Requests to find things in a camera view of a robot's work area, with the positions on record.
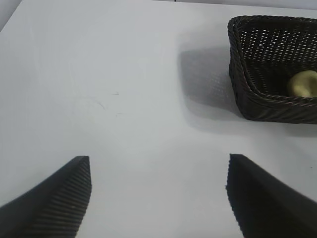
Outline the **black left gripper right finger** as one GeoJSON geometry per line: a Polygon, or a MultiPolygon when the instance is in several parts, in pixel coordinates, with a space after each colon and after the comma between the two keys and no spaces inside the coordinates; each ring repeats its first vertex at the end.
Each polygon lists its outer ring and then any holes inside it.
{"type": "Polygon", "coordinates": [[[230,155],[226,191],[245,238],[317,236],[317,203],[244,155],[230,155]]]}

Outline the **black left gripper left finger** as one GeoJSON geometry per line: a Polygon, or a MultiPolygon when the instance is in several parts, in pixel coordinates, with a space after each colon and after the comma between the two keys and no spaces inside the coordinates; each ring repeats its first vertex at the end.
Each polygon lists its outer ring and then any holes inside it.
{"type": "Polygon", "coordinates": [[[2,238],[74,238],[92,193],[90,160],[77,156],[0,208],[2,238]]]}

